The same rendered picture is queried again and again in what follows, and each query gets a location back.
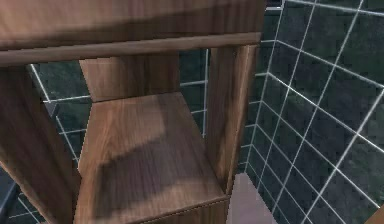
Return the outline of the brown wooden furniture corner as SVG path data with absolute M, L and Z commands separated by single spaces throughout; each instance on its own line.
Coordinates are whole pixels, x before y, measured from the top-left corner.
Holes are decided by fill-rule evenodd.
M 384 206 L 378 209 L 364 224 L 384 224 Z

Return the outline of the brown wooden shelf unit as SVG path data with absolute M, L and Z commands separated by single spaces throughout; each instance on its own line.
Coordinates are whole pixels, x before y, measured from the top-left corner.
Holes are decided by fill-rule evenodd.
M 49 224 L 225 224 L 266 0 L 0 0 L 0 166 Z M 78 61 L 73 161 L 28 73 Z

